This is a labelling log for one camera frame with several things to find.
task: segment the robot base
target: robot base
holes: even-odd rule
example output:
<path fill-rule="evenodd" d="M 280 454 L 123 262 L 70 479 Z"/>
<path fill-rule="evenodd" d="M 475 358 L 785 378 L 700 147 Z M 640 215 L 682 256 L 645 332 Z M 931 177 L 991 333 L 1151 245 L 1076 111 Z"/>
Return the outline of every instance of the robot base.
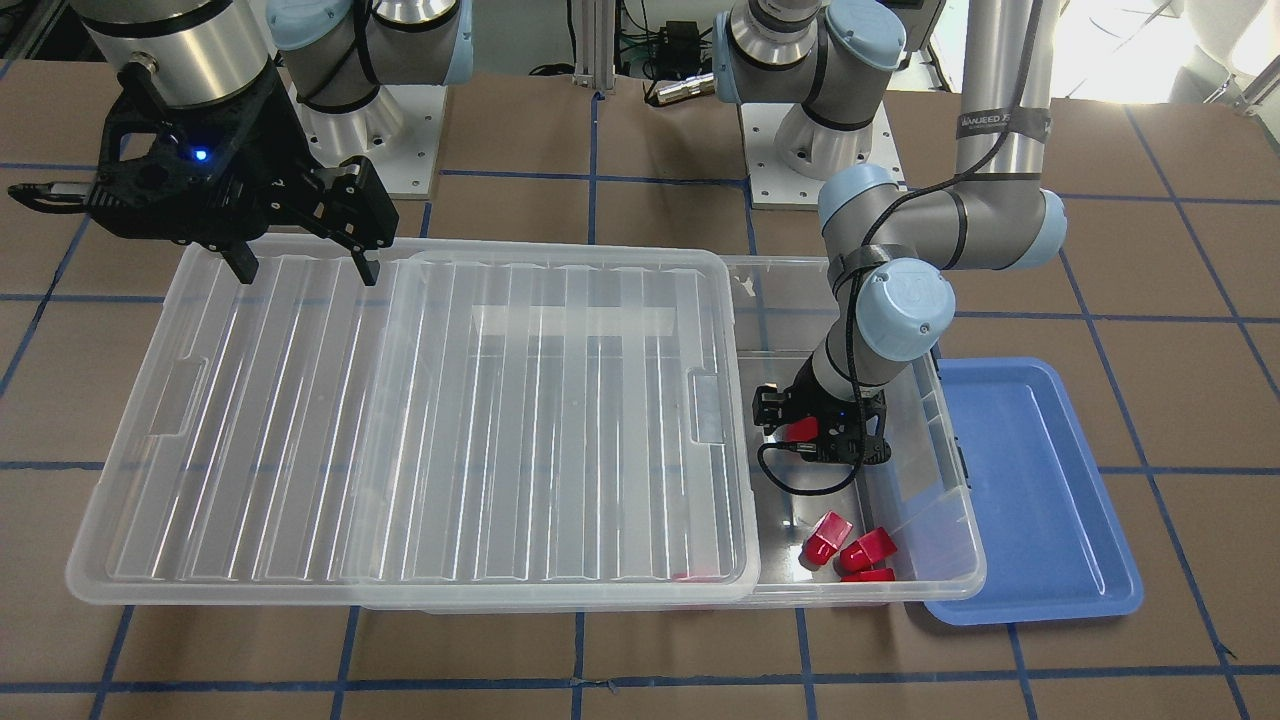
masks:
<path fill-rule="evenodd" d="M 399 200 L 428 200 L 444 128 L 444 100 L 448 88 L 436 85 L 388 85 L 403 127 L 381 145 L 370 145 L 361 154 L 372 160 L 387 193 Z M 325 167 L 334 167 L 351 155 L 351 147 L 311 145 L 311 155 Z"/>
<path fill-rule="evenodd" d="M 744 102 L 739 117 L 742 122 L 742 149 L 751 179 L 751 206 L 776 210 L 809 210 L 818 206 L 823 181 L 791 169 L 774 147 L 774 136 L 792 105 L 776 102 Z M 876 110 L 872 151 L 865 159 L 890 170 L 899 184 L 906 186 L 902 165 L 888 128 L 884 106 Z M 378 172 L 383 172 L 381 165 Z"/>

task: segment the black cable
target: black cable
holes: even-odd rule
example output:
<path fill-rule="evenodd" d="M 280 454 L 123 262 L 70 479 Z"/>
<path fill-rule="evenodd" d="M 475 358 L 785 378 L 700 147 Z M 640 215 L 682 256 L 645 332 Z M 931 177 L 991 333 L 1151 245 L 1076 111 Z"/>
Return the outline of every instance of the black cable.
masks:
<path fill-rule="evenodd" d="M 1043 6 L 1043 4 L 1044 4 L 1043 0 L 1032 0 L 1032 9 L 1027 18 L 1027 35 L 1023 40 L 1021 59 L 1019 60 L 1018 64 L 1018 78 L 1014 81 L 1014 92 L 1012 97 L 1009 101 L 1007 113 L 1010 114 L 1015 111 L 1018 108 L 1020 108 L 1023 104 L 1023 92 L 1027 90 L 1027 76 L 1030 73 L 1032 53 L 1036 47 L 1036 31 L 1039 27 L 1041 8 Z M 900 196 L 897 200 L 890 202 L 888 208 L 886 208 L 884 211 L 881 213 L 878 218 L 876 218 L 876 222 L 872 223 L 872 227 L 867 229 L 867 234 L 863 237 L 863 246 L 872 243 L 872 238 L 876 237 L 876 231 L 881 229 L 881 225 L 883 225 L 888 220 L 890 215 L 892 215 L 895 210 L 901 208 L 904 202 L 910 202 L 911 200 L 915 200 L 916 197 L 920 197 L 923 195 L 929 195 L 931 192 L 946 190 L 954 184 L 972 179 L 974 176 L 977 176 L 978 170 L 980 170 L 983 165 L 995 159 L 995 156 L 1000 154 L 1000 150 L 1004 149 L 1005 141 L 1009 140 L 1009 136 L 1011 135 L 1010 133 L 1011 126 L 1012 123 L 1006 124 L 1005 129 L 1000 131 L 1000 136 L 996 137 L 996 142 L 991 145 L 991 150 L 987 150 L 987 152 L 983 154 L 983 156 L 978 159 L 977 163 L 966 168 L 964 172 L 956 173 L 955 177 L 942 181 L 937 184 L 931 184 L 929 187 L 923 187 L 920 190 L 914 190 L 911 192 L 908 192 Z"/>
<path fill-rule="evenodd" d="M 369 1 L 367 6 L 365 9 L 369 12 L 369 14 L 372 14 L 372 0 Z M 321 92 L 324 92 L 325 90 L 328 90 L 329 86 L 333 85 L 334 78 L 338 77 L 338 73 L 342 72 L 343 65 L 347 64 L 347 60 L 351 59 L 351 56 L 360 49 L 360 36 L 365 33 L 367 26 L 365 23 L 360 22 L 358 17 L 360 15 L 357 13 L 356 37 L 351 41 L 351 45 L 348 45 L 347 50 L 343 51 L 343 54 L 342 54 L 340 58 L 338 58 L 338 61 L 335 61 L 333 64 L 333 67 L 329 68 L 329 72 L 325 73 L 325 76 L 323 78 L 320 78 L 320 82 L 316 83 L 315 90 L 312 90 L 311 92 L 308 92 L 306 95 L 302 95 L 302 88 L 298 87 L 298 102 L 302 102 L 302 104 L 310 102 L 311 100 L 314 100 L 315 97 L 317 97 Z"/>
<path fill-rule="evenodd" d="M 573 32 L 573 0 L 564 0 L 564 10 L 568 15 L 568 45 L 573 49 L 573 64 L 577 65 L 577 33 Z"/>
<path fill-rule="evenodd" d="M 755 451 L 755 461 L 760 466 L 760 471 L 764 473 L 765 478 L 769 478 L 771 483 L 778 486 L 778 489 L 790 495 L 799 495 L 804 497 L 818 497 L 823 495 L 837 493 L 845 489 L 846 487 L 849 487 L 850 483 L 854 482 L 854 477 L 858 475 L 860 465 L 855 465 L 854 469 L 847 475 L 845 475 L 845 479 L 840 480 L 833 486 L 817 489 L 804 489 L 804 488 L 791 487 L 780 480 L 778 477 L 773 474 L 773 470 L 769 469 L 769 464 L 764 460 L 764 454 L 771 450 L 787 450 L 790 452 L 795 452 L 796 445 L 797 443 L 794 442 L 767 442 Z"/>
<path fill-rule="evenodd" d="M 1133 33 L 1129 37 L 1121 40 L 1120 45 L 1116 45 L 1115 47 L 1111 49 L 1111 53 L 1107 53 L 1107 56 L 1103 58 L 1103 61 L 1110 60 L 1111 58 L 1115 56 L 1116 53 L 1119 53 L 1120 50 L 1123 50 L 1125 45 L 1129 45 L 1130 42 L 1133 42 L 1133 40 L 1135 37 L 1138 37 L 1138 35 L 1142 33 L 1142 31 L 1147 29 L 1147 26 L 1149 26 L 1151 23 L 1156 22 L 1156 18 L 1158 18 L 1161 15 L 1161 13 L 1164 13 L 1165 10 L 1167 10 L 1169 6 L 1172 5 L 1172 4 L 1174 4 L 1174 0 L 1165 0 L 1158 8 L 1156 8 L 1155 10 L 1152 10 L 1151 14 L 1147 15 L 1147 19 L 1142 20 L 1142 24 L 1138 26 L 1138 29 L 1133 31 Z M 1105 27 L 1100 26 L 1097 22 L 1094 22 L 1093 18 L 1089 18 L 1089 22 L 1093 23 L 1093 27 L 1101 29 L 1102 32 L 1110 35 L 1111 37 L 1115 37 L 1117 40 L 1120 38 L 1119 35 L 1108 31 L 1107 28 L 1105 28 Z M 1082 87 L 1084 87 L 1084 83 L 1087 83 L 1087 82 L 1089 82 L 1089 76 L 1084 76 L 1083 78 L 1080 78 L 1080 82 L 1075 83 L 1075 87 L 1073 87 L 1071 90 L 1069 90 L 1066 92 L 1066 95 L 1064 95 L 1064 97 L 1070 97 L 1070 96 L 1075 95 L 1075 91 L 1078 91 Z"/>
<path fill-rule="evenodd" d="M 570 65 L 568 63 L 548 63 L 529 70 L 529 74 L 539 77 L 571 76 L 573 74 L 573 65 Z"/>

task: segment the blue tape line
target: blue tape line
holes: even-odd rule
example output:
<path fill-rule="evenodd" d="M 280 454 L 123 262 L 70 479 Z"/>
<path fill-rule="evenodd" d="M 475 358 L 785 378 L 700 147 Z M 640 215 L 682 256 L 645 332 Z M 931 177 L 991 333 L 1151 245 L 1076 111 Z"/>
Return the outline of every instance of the blue tape line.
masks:
<path fill-rule="evenodd" d="M 0 460 L 0 470 L 101 470 L 102 462 L 55 462 L 49 460 Z"/>
<path fill-rule="evenodd" d="M 132 302 L 132 304 L 160 304 L 163 295 L 55 295 L 50 302 Z"/>
<path fill-rule="evenodd" d="M 603 182 L 631 182 L 640 184 L 675 184 L 675 186 L 701 186 L 701 187 L 746 187 L 746 181 L 730 178 L 644 178 L 634 176 L 596 176 Z"/>
<path fill-rule="evenodd" d="M 90 694 L 102 683 L 0 683 L 0 694 Z"/>
<path fill-rule="evenodd" d="M 115 676 L 115 666 L 120 661 L 120 651 L 124 650 L 124 638 L 129 634 L 129 623 L 133 621 L 133 606 L 127 605 L 120 611 L 120 624 L 115 626 L 115 639 L 111 641 L 111 651 L 106 653 L 106 665 L 102 667 L 102 682 L 93 696 L 93 706 L 88 711 L 88 720 L 102 717 L 102 706 L 106 703 L 108 687 Z"/>
<path fill-rule="evenodd" d="M 609 678 L 582 683 L 590 688 L 709 688 L 709 687 L 755 687 L 755 685 L 803 685 L 803 675 L 786 673 L 780 675 L 691 675 L 668 678 L 664 675 L 635 675 Z"/>
<path fill-rule="evenodd" d="M 1217 665 L 1166 665 L 1156 667 L 1061 667 L 1028 670 L 1033 680 L 1080 680 L 1097 678 L 1215 678 L 1222 675 Z"/>
<path fill-rule="evenodd" d="M 1233 665 L 1236 675 L 1280 675 L 1280 665 Z"/>
<path fill-rule="evenodd" d="M 1071 263 L 1066 259 L 1066 251 L 1060 250 L 1059 256 L 1062 259 L 1062 269 L 1066 270 L 1066 279 L 1071 284 L 1071 292 L 1075 293 L 1075 301 L 1080 305 L 1080 313 L 1089 315 L 1089 306 L 1084 302 L 1084 293 L 1080 291 L 1080 283 L 1076 282 L 1075 273 L 1071 270 Z M 1142 438 L 1138 437 L 1138 425 L 1133 421 L 1133 415 L 1129 413 L 1129 404 L 1125 402 L 1124 393 L 1120 392 L 1120 383 L 1116 379 L 1115 369 L 1112 369 L 1111 360 L 1107 357 L 1107 352 L 1102 346 L 1102 336 L 1098 334 L 1097 324 L 1092 318 L 1085 318 L 1084 323 L 1089 328 L 1089 337 L 1093 338 L 1093 346 L 1098 352 L 1098 359 L 1102 361 L 1102 369 L 1107 374 L 1107 382 L 1111 384 L 1111 392 L 1115 395 L 1116 405 L 1120 407 L 1120 416 L 1124 418 L 1125 428 L 1129 430 L 1129 438 L 1133 441 L 1134 450 L 1138 452 L 1138 460 L 1144 468 L 1147 468 L 1151 465 L 1147 460 L 1147 451 L 1142 446 Z M 1147 474 L 1147 483 L 1151 486 L 1151 492 L 1156 498 L 1156 503 L 1160 506 L 1161 518 L 1165 520 L 1165 532 L 1169 533 L 1169 539 L 1174 544 L 1174 551 L 1183 568 L 1183 575 L 1187 578 L 1187 584 L 1192 591 L 1192 597 L 1196 600 L 1196 609 L 1199 611 L 1204 632 L 1208 633 L 1210 642 L 1213 644 L 1213 652 L 1217 655 L 1219 665 L 1222 667 L 1222 674 L 1226 678 L 1228 688 L 1231 691 L 1231 697 L 1235 700 L 1235 707 L 1239 710 L 1242 720 L 1248 720 L 1249 711 L 1244 707 L 1244 697 L 1240 694 L 1240 688 L 1235 682 L 1235 676 L 1231 675 L 1231 667 L 1226 661 L 1226 653 L 1222 652 L 1222 643 L 1219 641 L 1217 629 L 1213 626 L 1213 619 L 1210 616 L 1208 607 L 1204 605 L 1204 598 L 1199 592 L 1199 585 L 1196 583 L 1196 575 L 1192 573 L 1192 566 L 1187 562 L 1187 557 L 1183 553 L 1183 544 L 1178 538 L 1178 529 L 1174 527 L 1174 520 L 1165 507 L 1165 501 L 1160 495 L 1160 488 L 1156 486 L 1156 475 L 1153 473 Z"/>
<path fill-rule="evenodd" d="M 800 641 L 800 676 L 804 678 L 804 705 L 809 720 L 818 720 L 818 693 L 813 688 L 813 659 L 809 656 L 809 621 L 796 607 L 796 637 Z"/>
<path fill-rule="evenodd" d="M 573 676 L 582 678 L 586 662 L 586 612 L 573 615 Z"/>
<path fill-rule="evenodd" d="M 251 680 L 188 680 L 109 683 L 108 694 L 120 693 L 315 693 L 333 692 L 333 680 L 283 680 L 255 683 Z"/>
<path fill-rule="evenodd" d="M 600 161 L 600 100 L 604 94 L 596 92 L 591 96 L 591 158 L 590 176 L 586 184 L 586 243 L 595 245 L 595 195 L 599 186 L 596 172 Z"/>
<path fill-rule="evenodd" d="M 959 670 L 951 673 L 826 673 L 815 674 L 817 685 L 860 685 L 900 683 L 986 683 L 1016 680 L 1015 670 Z"/>
<path fill-rule="evenodd" d="M 36 328 L 40 325 L 40 319 L 45 316 L 45 307 L 49 307 L 49 299 L 52 297 L 54 290 L 58 287 L 58 282 L 63 279 L 63 273 L 67 272 L 67 265 L 70 264 L 72 255 L 74 255 L 76 249 L 79 247 L 81 240 L 84 237 L 84 231 L 87 228 L 88 217 L 86 215 L 84 219 L 81 220 L 76 234 L 72 237 L 70 245 L 67 246 L 67 252 L 63 254 L 63 259 L 58 263 L 58 268 L 54 270 L 54 279 L 49 283 L 49 290 L 45 291 L 45 296 L 40 301 L 40 305 L 36 306 L 36 311 L 31 316 L 31 323 L 27 324 L 27 331 L 22 334 L 22 342 L 18 343 L 18 350 L 13 354 L 13 359 L 9 360 L 9 366 L 5 368 L 4 375 L 0 375 L 0 397 L 4 397 L 5 391 L 9 389 L 9 383 L 13 382 L 13 377 L 18 372 L 18 364 L 22 363 L 23 355 L 26 355 L 27 348 L 31 347 L 31 340 L 36 336 Z"/>
<path fill-rule="evenodd" d="M 591 176 L 581 173 L 524 173 L 518 170 L 440 170 L 440 174 L 471 178 L 591 179 Z"/>
<path fill-rule="evenodd" d="M 570 717 L 582 720 L 582 673 L 586 664 L 586 612 L 573 615 L 573 700 Z"/>
<path fill-rule="evenodd" d="M 1245 200 L 1243 197 L 1179 197 L 1178 201 L 1190 205 L 1280 205 L 1280 200 Z"/>
<path fill-rule="evenodd" d="M 1280 665 L 1234 665 L 1235 675 L 1272 676 L 1280 675 Z M 1032 680 L 1065 680 L 1083 678 L 1183 678 L 1183 676 L 1222 676 L 1221 666 L 1216 665 L 1157 665 L 1120 667 L 1059 667 L 1046 670 L 1027 670 Z M 814 685 L 849 684 L 909 684 L 909 683 L 983 683 L 992 680 L 1016 680 L 1016 670 L 961 670 L 943 673 L 824 673 L 814 674 L 809 680 Z M 522 691 L 522 689 L 571 689 L 571 688 L 657 688 L 657 687 L 716 687 L 716 685 L 803 685 L 806 682 L 801 674 L 722 676 L 692 675 L 672 678 L 662 675 L 620 676 L 609 680 L 580 683 L 563 678 L 508 678 L 508 679 L 389 679 L 389 680 L 349 680 L 348 692 L 389 692 L 389 691 Z M 165 692 L 333 692 L 338 687 L 333 680 L 180 680 L 180 682 L 110 682 L 110 683 L 0 683 L 0 694 L 90 694 L 99 691 L 106 694 L 116 693 L 165 693 Z"/>
<path fill-rule="evenodd" d="M 504 680 L 348 680 L 347 692 L 372 691 L 567 691 L 567 678 L 511 678 Z"/>
<path fill-rule="evenodd" d="M 417 228 L 417 237 L 426 237 L 431 229 L 431 204 L 422 206 L 422 224 Z"/>
<path fill-rule="evenodd" d="M 3 163 L 0 161 L 0 169 L 4 170 L 51 170 L 51 172 L 84 172 L 92 173 L 97 170 L 97 165 L 77 165 L 72 163 Z"/>
<path fill-rule="evenodd" d="M 1018 639 L 1018 624 L 1009 623 L 1009 644 L 1014 651 L 1014 666 L 1018 667 L 1018 684 L 1023 688 L 1023 703 L 1027 705 L 1027 719 L 1039 720 L 1036 712 L 1036 697 L 1032 696 L 1032 680 L 1027 675 L 1027 661 L 1023 659 L 1023 642 Z"/>
<path fill-rule="evenodd" d="M 1174 186 L 1165 176 L 1165 169 L 1160 167 L 1160 160 L 1156 159 L 1156 152 L 1147 142 L 1147 136 L 1142 132 L 1142 127 L 1138 124 L 1138 118 L 1134 117 L 1133 110 L 1129 109 L 1128 105 L 1125 105 L 1124 113 L 1129 118 L 1129 124 L 1133 126 L 1134 133 L 1138 135 L 1138 142 L 1142 143 L 1143 151 L 1147 152 L 1151 165 L 1156 169 L 1156 174 L 1160 176 L 1160 182 L 1165 186 L 1165 191 L 1169 192 L 1169 197 L 1174 201 L 1174 209 L 1178 210 L 1178 217 L 1181 218 L 1183 225 L 1187 228 L 1187 233 L 1192 238 L 1192 245 L 1196 246 L 1196 252 L 1199 254 L 1201 261 L 1204 263 L 1204 269 L 1208 270 L 1210 278 L 1213 279 L 1213 286 L 1217 288 L 1217 293 L 1222 296 L 1222 302 L 1226 304 L 1226 311 L 1230 313 L 1233 318 L 1239 320 L 1240 313 L 1236 311 L 1235 302 L 1231 301 L 1231 296 L 1226 292 L 1226 286 L 1222 283 L 1222 278 L 1219 277 L 1217 269 L 1213 268 L 1213 263 L 1208 259 L 1208 252 L 1204 250 L 1204 245 L 1201 242 L 1196 228 L 1192 227 L 1192 220 L 1187 215 L 1187 209 L 1183 208 L 1178 193 L 1174 192 Z M 1266 378 L 1267 384 L 1271 387 L 1271 395 L 1275 396 L 1276 400 L 1280 400 L 1280 386 L 1276 384 L 1275 377 L 1271 375 L 1271 369 L 1267 368 L 1266 361 L 1262 359 L 1262 354 L 1258 351 L 1258 346 L 1253 342 L 1253 336 L 1249 334 L 1249 328 L 1245 327 L 1243 322 L 1238 322 L 1238 325 L 1240 328 L 1240 334 L 1244 336 L 1244 343 L 1249 346 L 1249 352 L 1253 354 L 1253 361 L 1258 364 L 1258 369 L 1262 370 L 1262 377 Z"/>
<path fill-rule="evenodd" d="M 751 220 L 751 186 L 746 181 L 741 182 L 742 187 L 742 200 L 746 202 L 746 251 L 749 255 L 759 255 L 759 247 L 755 245 L 755 223 Z M 759 288 L 756 288 L 756 307 L 763 307 L 760 304 Z"/>
<path fill-rule="evenodd" d="M 342 656 L 338 659 L 338 682 L 333 691 L 333 706 L 329 720 L 340 720 L 342 705 L 347 697 L 347 676 L 351 674 L 351 652 L 356 647 L 356 630 L 360 626 L 360 606 L 353 605 L 347 611 L 347 633 L 342 638 Z"/>

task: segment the metal pole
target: metal pole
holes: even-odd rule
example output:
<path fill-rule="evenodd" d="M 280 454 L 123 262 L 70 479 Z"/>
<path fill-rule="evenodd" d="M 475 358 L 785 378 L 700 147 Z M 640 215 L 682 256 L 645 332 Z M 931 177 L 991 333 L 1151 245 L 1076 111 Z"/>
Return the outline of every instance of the metal pole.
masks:
<path fill-rule="evenodd" d="M 1253 82 L 1244 88 L 1240 97 L 1233 104 L 1235 111 L 1242 115 L 1257 115 L 1258 105 L 1266 101 L 1266 99 L 1280 87 L 1280 56 L 1271 60 L 1267 67 L 1258 73 L 1258 77 L 1253 78 Z"/>
<path fill-rule="evenodd" d="M 577 27 L 577 61 L 573 83 L 602 92 L 613 92 L 614 4 L 612 0 L 577 0 L 573 24 Z"/>
<path fill-rule="evenodd" d="M 1050 74 L 1053 69 L 1053 32 L 1061 0 L 1043 0 L 1023 108 L 1048 108 Z M 965 44 L 964 96 L 961 113 L 1009 110 L 1018 61 L 1023 54 L 1032 0 L 973 0 L 969 5 L 969 37 Z M 977 163 L 996 141 L 995 135 L 960 140 L 956 172 Z M 1023 135 L 1010 135 L 983 173 L 1038 173 L 1044 145 Z"/>

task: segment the transparent storage container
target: transparent storage container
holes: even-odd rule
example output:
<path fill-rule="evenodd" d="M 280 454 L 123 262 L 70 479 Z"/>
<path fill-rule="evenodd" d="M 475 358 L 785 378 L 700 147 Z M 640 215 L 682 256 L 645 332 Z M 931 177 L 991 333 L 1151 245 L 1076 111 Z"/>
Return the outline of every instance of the transparent storage container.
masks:
<path fill-rule="evenodd" d="M 845 491 L 823 497 L 791 496 L 755 466 L 765 438 L 753 427 L 756 386 L 787 387 L 838 318 L 818 258 L 726 258 L 737 319 L 744 425 L 751 454 L 751 487 L 759 530 L 760 580 L 740 606 L 846 606 L 972 597 L 987 578 L 964 465 L 934 359 L 909 365 L 886 388 L 884 437 L 893 448 L 883 465 L 865 466 Z M 842 479 L 845 465 L 820 465 L 787 452 L 769 456 L 774 473 L 797 487 Z M 897 544 L 887 560 L 895 582 L 842 583 L 832 560 L 812 571 L 800 564 L 804 542 L 827 511 L 852 523 L 850 539 L 883 527 Z"/>
<path fill-rule="evenodd" d="M 800 498 L 754 460 L 756 384 L 836 316 L 820 259 L 402 238 L 188 249 L 68 565 L 106 603 L 431 612 L 956 600 L 986 577 L 932 359 L 887 389 L 893 460 Z M 827 483 L 845 468 L 782 473 Z M 797 561 L 827 510 L 893 583 Z"/>

